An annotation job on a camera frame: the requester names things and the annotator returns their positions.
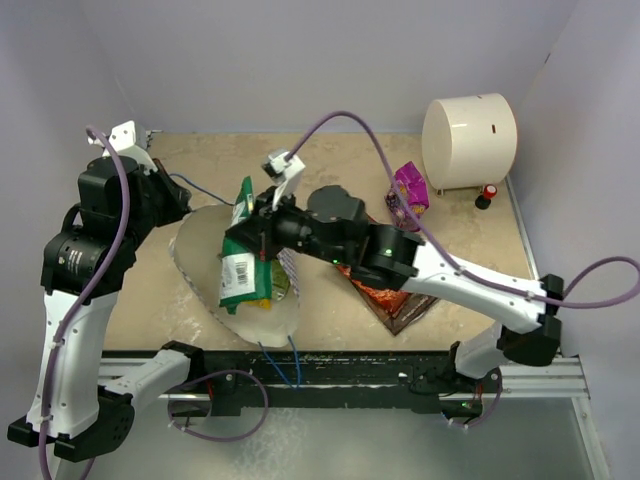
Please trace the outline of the brown chocolate snack bag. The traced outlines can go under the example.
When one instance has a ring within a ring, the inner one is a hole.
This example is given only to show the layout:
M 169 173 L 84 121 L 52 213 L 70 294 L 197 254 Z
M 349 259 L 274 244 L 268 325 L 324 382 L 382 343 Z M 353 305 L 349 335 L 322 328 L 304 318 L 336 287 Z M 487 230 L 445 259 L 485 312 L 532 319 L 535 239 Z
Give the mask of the brown chocolate snack bag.
M 422 318 L 438 302 L 438 298 L 428 295 L 411 294 L 400 307 L 392 313 L 387 312 L 371 299 L 366 299 L 365 302 L 385 328 L 393 336 L 397 336 L 411 323 Z

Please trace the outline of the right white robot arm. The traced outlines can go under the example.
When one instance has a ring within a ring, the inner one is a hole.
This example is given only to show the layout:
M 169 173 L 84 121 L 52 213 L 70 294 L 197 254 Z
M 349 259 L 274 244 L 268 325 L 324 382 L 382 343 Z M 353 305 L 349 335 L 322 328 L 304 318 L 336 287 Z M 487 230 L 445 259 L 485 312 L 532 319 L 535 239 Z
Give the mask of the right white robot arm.
M 275 194 L 269 188 L 259 195 L 249 216 L 230 226 L 226 237 L 263 260 L 290 249 L 345 266 L 367 287 L 433 296 L 493 320 L 476 337 L 451 346 L 444 376 L 452 389 L 467 391 L 508 362 L 553 362 L 561 322 L 548 303 L 561 293 L 560 278 L 532 281 L 469 262 L 453 267 L 419 235 L 372 221 L 364 202 L 338 185 L 314 191 L 305 209 L 292 196 L 275 202 Z

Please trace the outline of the blue checkered paper bag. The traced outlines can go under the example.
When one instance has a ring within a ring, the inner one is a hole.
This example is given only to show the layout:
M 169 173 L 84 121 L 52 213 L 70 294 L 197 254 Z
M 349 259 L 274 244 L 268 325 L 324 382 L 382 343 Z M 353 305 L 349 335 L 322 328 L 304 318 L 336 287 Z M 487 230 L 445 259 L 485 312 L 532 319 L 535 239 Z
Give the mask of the blue checkered paper bag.
M 270 310 L 259 308 L 257 303 L 242 303 L 235 315 L 229 315 L 218 306 L 225 232 L 248 217 L 253 207 L 253 184 L 247 176 L 230 206 L 209 205 L 189 215 L 173 241 L 171 255 L 195 295 L 227 329 L 262 349 L 293 347 L 300 321 L 300 286 L 293 251 L 284 249 L 273 259 L 280 261 L 291 286 L 283 300 L 272 301 Z

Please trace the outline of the dark green snack bag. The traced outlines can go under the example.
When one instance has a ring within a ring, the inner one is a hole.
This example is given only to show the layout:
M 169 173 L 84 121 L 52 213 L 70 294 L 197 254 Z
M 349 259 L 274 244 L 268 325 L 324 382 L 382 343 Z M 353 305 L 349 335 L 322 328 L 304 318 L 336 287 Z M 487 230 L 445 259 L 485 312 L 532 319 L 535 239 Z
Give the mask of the dark green snack bag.
M 242 303 L 271 299 L 271 264 L 224 236 L 218 306 L 235 315 Z

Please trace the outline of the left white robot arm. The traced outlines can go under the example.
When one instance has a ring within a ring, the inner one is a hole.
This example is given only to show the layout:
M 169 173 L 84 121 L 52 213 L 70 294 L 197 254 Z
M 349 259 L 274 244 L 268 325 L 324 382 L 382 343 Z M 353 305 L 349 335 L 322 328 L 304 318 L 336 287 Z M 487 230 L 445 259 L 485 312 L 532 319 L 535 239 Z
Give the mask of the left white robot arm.
M 56 457 L 73 463 L 115 451 L 136 414 L 174 387 L 198 390 L 206 378 L 203 350 L 170 341 L 123 377 L 98 381 L 106 327 L 137 249 L 154 228 L 191 211 L 190 192 L 159 160 L 121 162 L 127 194 L 111 158 L 91 161 L 78 177 L 79 202 L 44 248 L 40 378 L 30 410 L 7 431 L 12 442 L 52 445 Z

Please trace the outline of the purple snack bag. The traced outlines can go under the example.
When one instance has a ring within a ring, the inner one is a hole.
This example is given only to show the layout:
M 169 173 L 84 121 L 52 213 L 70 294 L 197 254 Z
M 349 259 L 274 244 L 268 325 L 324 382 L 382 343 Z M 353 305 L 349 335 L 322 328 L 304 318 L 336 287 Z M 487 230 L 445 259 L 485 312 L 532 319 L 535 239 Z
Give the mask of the purple snack bag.
M 407 162 L 394 173 L 400 195 L 390 187 L 385 195 L 385 203 L 395 226 L 410 232 L 420 230 L 419 222 L 429 208 L 427 182 L 413 162 Z

